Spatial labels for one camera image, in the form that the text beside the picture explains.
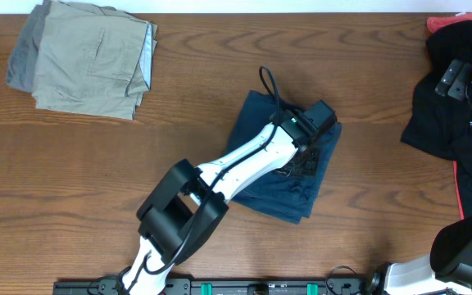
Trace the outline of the navy blue cloth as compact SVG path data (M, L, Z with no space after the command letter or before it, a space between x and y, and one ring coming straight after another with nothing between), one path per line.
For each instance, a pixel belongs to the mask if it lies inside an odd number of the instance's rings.
M249 92L224 153L232 152L258 135L270 122L275 110L276 101L270 95ZM247 186L232 200L254 211L293 224L308 218L341 132L342 126L337 122L318 138L313 146L320 149L316 175L283 177L271 171Z

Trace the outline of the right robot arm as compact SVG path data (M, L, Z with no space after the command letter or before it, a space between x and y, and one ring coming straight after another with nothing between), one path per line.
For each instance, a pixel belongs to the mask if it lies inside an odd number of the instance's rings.
M472 65L454 60L435 88L472 103ZM373 274L371 294L472 294L472 216L443 228L430 254Z

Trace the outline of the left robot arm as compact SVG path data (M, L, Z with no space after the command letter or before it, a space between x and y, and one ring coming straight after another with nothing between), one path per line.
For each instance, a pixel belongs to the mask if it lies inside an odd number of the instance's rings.
M118 292L160 293L171 268L209 239L235 195L311 148L336 121L322 101L307 111L278 108L275 120L225 156L199 166L186 159L174 164L136 213L140 247Z

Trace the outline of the black t-shirt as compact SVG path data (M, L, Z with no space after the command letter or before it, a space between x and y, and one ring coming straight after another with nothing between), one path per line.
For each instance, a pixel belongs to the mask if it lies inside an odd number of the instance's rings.
M435 89L454 60L472 65L472 20L447 25L426 41L432 70L415 86L401 142L454 165L461 218L472 216L472 106Z

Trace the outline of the folded khaki trousers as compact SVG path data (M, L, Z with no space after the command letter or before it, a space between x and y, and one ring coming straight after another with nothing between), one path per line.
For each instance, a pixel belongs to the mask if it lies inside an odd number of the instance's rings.
M151 88L156 31L112 7L51 2L34 70L36 107L133 119Z

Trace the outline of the folded grey garment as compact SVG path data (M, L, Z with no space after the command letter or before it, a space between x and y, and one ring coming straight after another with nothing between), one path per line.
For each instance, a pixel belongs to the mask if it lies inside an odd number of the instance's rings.
M49 1L36 5L20 31L7 64L6 82L13 89L32 92L45 18L49 11Z

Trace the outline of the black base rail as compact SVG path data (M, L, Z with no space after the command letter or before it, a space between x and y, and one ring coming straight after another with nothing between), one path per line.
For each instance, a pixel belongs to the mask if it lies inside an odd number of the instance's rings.
M381 294L382 291L360 278L337 277L328 280L246 281L168 279L165 295L332 295ZM125 294L114 279L98 282L57 282L53 295Z

